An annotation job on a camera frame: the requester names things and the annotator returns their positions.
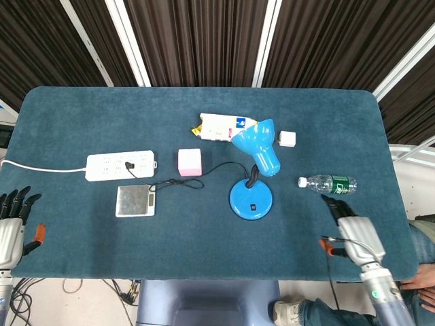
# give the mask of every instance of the lamp base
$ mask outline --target lamp base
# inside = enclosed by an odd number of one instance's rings
[[[242,219],[261,219],[271,209],[273,198],[269,187],[257,180],[252,188],[246,187],[249,179],[240,180],[230,192],[230,205],[234,213]]]

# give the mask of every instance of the lamp neck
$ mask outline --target lamp neck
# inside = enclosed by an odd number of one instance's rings
[[[246,188],[252,188],[254,186],[254,183],[258,180],[259,172],[257,164],[254,164],[251,169],[251,177],[246,182]]]

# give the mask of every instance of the pink box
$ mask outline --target pink box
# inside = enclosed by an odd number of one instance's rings
[[[203,174],[199,148],[178,150],[178,171],[182,177],[197,177]]]

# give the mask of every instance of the lamp shade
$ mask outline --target lamp shade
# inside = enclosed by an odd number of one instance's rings
[[[252,156],[258,170],[265,177],[276,175],[281,168],[272,148],[274,140],[275,126],[272,119],[258,122],[231,138],[235,147]]]

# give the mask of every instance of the power strip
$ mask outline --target power strip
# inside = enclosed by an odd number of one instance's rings
[[[86,161],[85,178],[88,181],[133,179],[134,176],[126,169],[125,162],[135,165],[130,171],[137,178],[154,176],[154,169],[157,167],[153,151],[89,155]]]

